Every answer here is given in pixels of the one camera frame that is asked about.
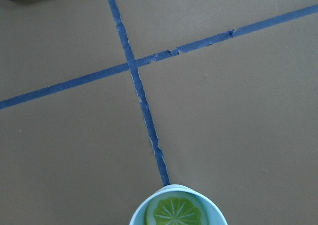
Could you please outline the yellow lemon slice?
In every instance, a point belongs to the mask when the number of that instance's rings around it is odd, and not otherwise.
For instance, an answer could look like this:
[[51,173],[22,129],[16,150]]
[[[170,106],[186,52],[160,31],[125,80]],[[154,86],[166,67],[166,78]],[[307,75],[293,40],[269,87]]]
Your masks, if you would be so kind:
[[147,225],[207,225],[207,212],[191,193],[173,191],[152,198],[146,208]]

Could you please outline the light blue cup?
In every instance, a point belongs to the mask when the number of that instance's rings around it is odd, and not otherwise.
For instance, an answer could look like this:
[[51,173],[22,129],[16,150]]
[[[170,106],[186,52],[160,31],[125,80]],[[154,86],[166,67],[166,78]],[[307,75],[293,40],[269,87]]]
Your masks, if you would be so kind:
[[131,225],[146,225],[145,224],[145,212],[146,208],[150,202],[150,200],[162,193],[166,192],[173,192],[173,191],[183,191],[187,193],[193,194],[203,205],[204,209],[207,212],[208,217],[208,225],[226,225],[227,221],[219,208],[207,197],[204,195],[196,192],[195,190],[188,188],[186,186],[178,185],[178,184],[172,184],[164,186],[163,188],[156,191],[154,194],[149,196],[145,201],[141,203],[141,205],[136,209],[134,214],[132,215],[132,218],[129,222]]

